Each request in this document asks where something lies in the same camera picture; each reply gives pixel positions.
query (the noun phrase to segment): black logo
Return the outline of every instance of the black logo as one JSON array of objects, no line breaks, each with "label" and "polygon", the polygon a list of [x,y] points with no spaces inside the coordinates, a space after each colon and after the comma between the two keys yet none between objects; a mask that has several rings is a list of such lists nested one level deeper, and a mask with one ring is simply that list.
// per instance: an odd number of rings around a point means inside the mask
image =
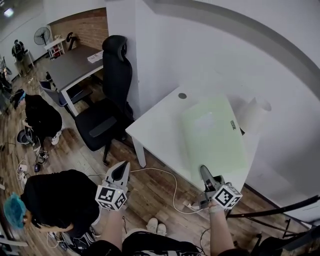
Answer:
[{"label": "black logo", "polygon": [[233,130],[235,130],[236,129],[236,125],[235,125],[235,122],[233,120],[231,121],[231,125],[232,125]]}]

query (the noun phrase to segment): person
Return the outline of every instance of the person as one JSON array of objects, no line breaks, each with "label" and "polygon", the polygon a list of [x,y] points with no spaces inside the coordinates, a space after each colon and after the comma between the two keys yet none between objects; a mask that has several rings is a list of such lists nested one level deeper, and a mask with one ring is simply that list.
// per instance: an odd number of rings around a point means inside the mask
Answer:
[{"label": "person", "polygon": [[21,41],[18,41],[17,39],[14,40],[14,45],[12,47],[11,53],[12,56],[16,59],[16,63],[19,68],[19,73],[21,73],[22,70],[23,76],[26,77],[27,73],[30,72],[30,68],[27,65],[24,44]]},{"label": "person", "polygon": [[[250,256],[247,250],[236,249],[228,229],[225,213],[219,205],[209,204],[210,212],[210,255]],[[181,242],[166,234],[164,224],[152,218],[146,231],[131,233],[122,242],[122,212],[110,211],[100,240],[84,251],[82,256],[199,256],[198,248],[190,242]]]},{"label": "person", "polygon": [[84,173],[73,169],[31,176],[20,197],[14,193],[5,201],[4,215],[18,229],[32,223],[41,232],[81,238],[99,217],[97,189]]},{"label": "person", "polygon": [[62,118],[53,106],[49,105],[40,95],[29,95],[22,89],[12,96],[11,101],[14,102],[14,109],[19,105],[25,106],[26,119],[22,120],[22,124],[33,129],[42,147],[45,137],[52,138],[52,145],[58,144],[62,134]]}]

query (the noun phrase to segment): sneaker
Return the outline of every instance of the sneaker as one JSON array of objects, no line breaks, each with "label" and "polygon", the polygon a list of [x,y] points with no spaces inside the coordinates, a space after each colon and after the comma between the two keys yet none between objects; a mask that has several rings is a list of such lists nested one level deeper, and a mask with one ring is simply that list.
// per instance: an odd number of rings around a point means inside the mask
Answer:
[{"label": "sneaker", "polygon": [[62,133],[61,130],[58,131],[58,132],[56,133],[56,135],[52,138],[52,140],[51,140],[51,144],[52,144],[52,145],[57,145],[57,144],[58,144],[58,142],[59,142],[59,137],[60,137],[61,133]]},{"label": "sneaker", "polygon": [[167,227],[165,224],[160,223],[156,229],[156,234],[160,236],[166,236],[167,234]]},{"label": "sneaker", "polygon": [[158,227],[158,220],[156,218],[151,218],[146,225],[146,230],[152,234],[157,233],[157,227]]}]

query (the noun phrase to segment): white cylinder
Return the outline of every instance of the white cylinder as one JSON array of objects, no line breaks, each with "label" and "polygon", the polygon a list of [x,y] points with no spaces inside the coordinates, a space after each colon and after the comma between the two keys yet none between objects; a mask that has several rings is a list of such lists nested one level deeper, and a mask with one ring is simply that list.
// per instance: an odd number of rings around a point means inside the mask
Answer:
[{"label": "white cylinder", "polygon": [[245,133],[257,134],[260,132],[266,115],[272,110],[271,105],[265,99],[253,98],[237,114],[237,122]]}]

